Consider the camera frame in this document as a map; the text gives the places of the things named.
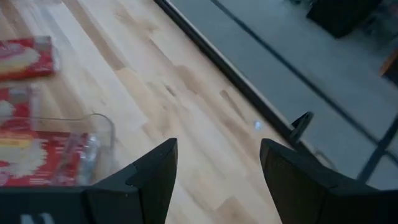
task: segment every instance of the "wood grain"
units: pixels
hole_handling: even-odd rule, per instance
[[[42,116],[109,117],[119,168],[178,138],[167,223],[280,223],[259,146],[283,140],[154,2],[0,1],[0,39],[30,35],[52,36],[62,63],[34,83]]]

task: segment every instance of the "black object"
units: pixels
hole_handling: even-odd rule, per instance
[[[264,177],[283,224],[398,223],[398,191],[381,192],[270,139]]]
[[[176,172],[177,140],[169,139],[93,186],[3,187],[0,223],[164,223]]]
[[[295,121],[293,121],[292,126],[293,126],[294,130],[292,131],[292,134],[290,135],[290,137],[294,141],[300,140],[304,131],[306,130],[308,125],[310,125],[312,118],[313,118],[313,113],[306,112],[305,114],[301,115],[301,117],[299,117]]]
[[[336,38],[350,34],[382,0],[317,0],[307,17]]]

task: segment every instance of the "red cardboard box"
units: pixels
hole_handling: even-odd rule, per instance
[[[81,184],[92,172],[84,169],[89,141],[86,133],[0,131],[0,186]]]
[[[15,117],[37,117],[39,99],[30,86],[0,88],[0,130],[30,131],[35,122]]]
[[[51,37],[0,40],[0,81],[53,74],[53,50]]]

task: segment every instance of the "red box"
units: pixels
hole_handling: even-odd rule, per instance
[[[88,141],[86,133],[0,131],[0,186],[81,184],[92,172]]]
[[[29,131],[35,126],[31,119],[37,117],[39,99],[36,90],[29,86],[0,88],[0,130]]]
[[[53,50],[51,37],[0,40],[0,81],[53,74]]]

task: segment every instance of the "black strip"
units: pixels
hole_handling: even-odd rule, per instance
[[[290,137],[292,130],[270,109],[245,81],[220,57],[196,31],[169,5],[167,0],[154,0],[169,17],[186,33],[198,48],[224,73],[228,80],[246,97],[260,114],[275,128],[275,130],[297,151],[315,159],[302,141],[294,141]]]
[[[398,157],[393,152],[386,151],[386,156],[398,167]]]
[[[372,156],[370,157],[368,163],[365,165],[364,169],[358,175],[357,179],[359,181],[366,183],[369,180],[377,164],[380,162],[381,157],[385,155],[388,145],[390,145],[392,139],[394,138],[397,132],[398,132],[398,115],[396,116],[391,127],[387,130],[383,139],[380,140],[378,147],[372,153]]]
[[[274,50],[269,44],[263,41],[253,30],[251,30],[243,21],[237,18],[229,9],[222,5],[218,0],[210,0],[215,6],[217,6],[223,13],[225,13],[230,19],[237,23],[240,28],[246,31],[254,40],[257,41],[262,47],[269,51],[280,63],[286,66],[290,72],[292,72],[298,79],[306,84],[312,91],[314,91],[320,98],[322,98],[330,107],[332,107],[341,117],[343,117],[350,125],[352,125],[357,131],[363,134],[367,139],[372,141],[374,144],[379,142],[378,138],[370,134],[366,128],[359,122],[353,119],[347,112],[345,112],[340,106],[338,106],[329,96],[326,95],[321,89],[313,84],[305,75],[289,63],[281,54]]]

